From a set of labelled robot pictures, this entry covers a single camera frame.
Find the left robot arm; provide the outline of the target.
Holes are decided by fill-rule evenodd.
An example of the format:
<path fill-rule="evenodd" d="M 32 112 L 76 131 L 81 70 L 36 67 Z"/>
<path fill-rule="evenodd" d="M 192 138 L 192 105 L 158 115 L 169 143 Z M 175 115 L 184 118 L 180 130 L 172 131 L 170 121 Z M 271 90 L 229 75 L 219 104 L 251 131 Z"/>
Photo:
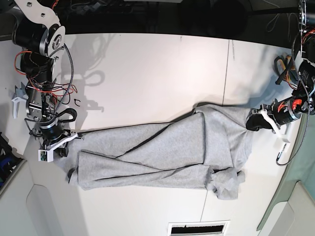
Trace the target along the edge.
<path fill-rule="evenodd" d="M 272 129 L 277 132 L 282 125 L 300 119 L 303 114 L 315 113 L 315 2 L 301 0 L 295 12 L 299 13 L 299 31 L 291 54 L 274 60 L 278 76 L 275 83 L 287 83 L 292 89 L 291 97 L 252 110 L 246 123 L 250 131 Z"/>

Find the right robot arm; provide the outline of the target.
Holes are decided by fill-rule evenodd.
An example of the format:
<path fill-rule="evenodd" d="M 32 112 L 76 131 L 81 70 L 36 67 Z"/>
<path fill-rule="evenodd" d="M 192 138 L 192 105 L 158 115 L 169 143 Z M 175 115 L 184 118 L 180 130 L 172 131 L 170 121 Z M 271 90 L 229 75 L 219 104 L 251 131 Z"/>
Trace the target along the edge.
<path fill-rule="evenodd" d="M 74 122 L 77 112 L 73 108 L 60 111 L 63 99 L 76 91 L 72 82 L 57 84 L 57 63 L 63 54 L 70 55 L 64 43 L 65 27 L 60 24 L 52 8 L 36 0 L 8 0 L 8 13 L 16 18 L 12 41 L 22 48 L 14 62 L 15 70 L 24 75 L 27 84 L 16 89 L 12 99 L 13 116 L 17 117 L 18 104 L 26 103 L 26 124 L 29 134 L 42 140 L 38 160 L 52 162 L 57 153 L 68 154 L 68 143 L 78 134 L 64 126 Z"/>

